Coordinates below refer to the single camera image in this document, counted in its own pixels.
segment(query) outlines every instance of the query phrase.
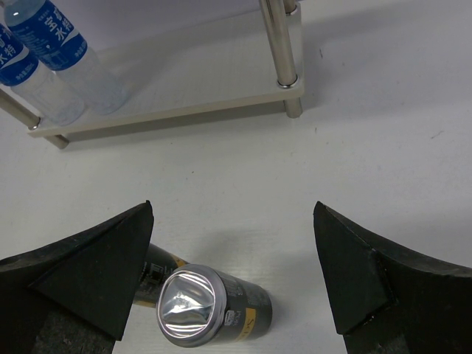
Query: chrome metal pole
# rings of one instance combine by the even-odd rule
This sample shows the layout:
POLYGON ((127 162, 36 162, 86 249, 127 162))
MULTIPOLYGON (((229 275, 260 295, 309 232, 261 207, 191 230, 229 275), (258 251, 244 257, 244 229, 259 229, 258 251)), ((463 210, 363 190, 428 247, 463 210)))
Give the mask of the chrome metal pole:
MULTIPOLYGON (((285 0, 288 6, 292 2, 285 0)), ((285 19, 285 6, 282 0, 259 0, 263 13, 268 42, 271 46, 275 71, 280 87, 290 89, 298 80, 295 70, 294 54, 290 43, 287 21, 285 19)), ((302 103, 299 98, 284 101, 285 111, 290 118, 300 117, 302 103)))
MULTIPOLYGON (((25 124, 30 130, 36 129, 41 122, 40 117, 36 116, 22 104, 15 101, 3 90, 0 90, 0 108, 10 114, 13 118, 16 118, 25 124)), ((47 136, 45 139, 60 149, 64 149, 69 144, 69 140, 64 138, 62 135, 47 136)))
POLYGON ((283 0, 283 6, 285 8, 285 13, 291 14, 296 10, 296 1, 295 0, 283 0))

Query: plastic water bottle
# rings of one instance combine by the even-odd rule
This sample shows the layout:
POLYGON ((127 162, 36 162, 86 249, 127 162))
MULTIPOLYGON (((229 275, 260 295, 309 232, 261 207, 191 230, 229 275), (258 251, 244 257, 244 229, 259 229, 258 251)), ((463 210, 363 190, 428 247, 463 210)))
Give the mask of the plastic water bottle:
POLYGON ((4 4, 5 22, 13 34, 92 110, 109 114, 125 102, 124 86, 50 0, 4 0, 4 4))
POLYGON ((0 83, 58 125, 74 122, 85 103, 0 24, 0 83))

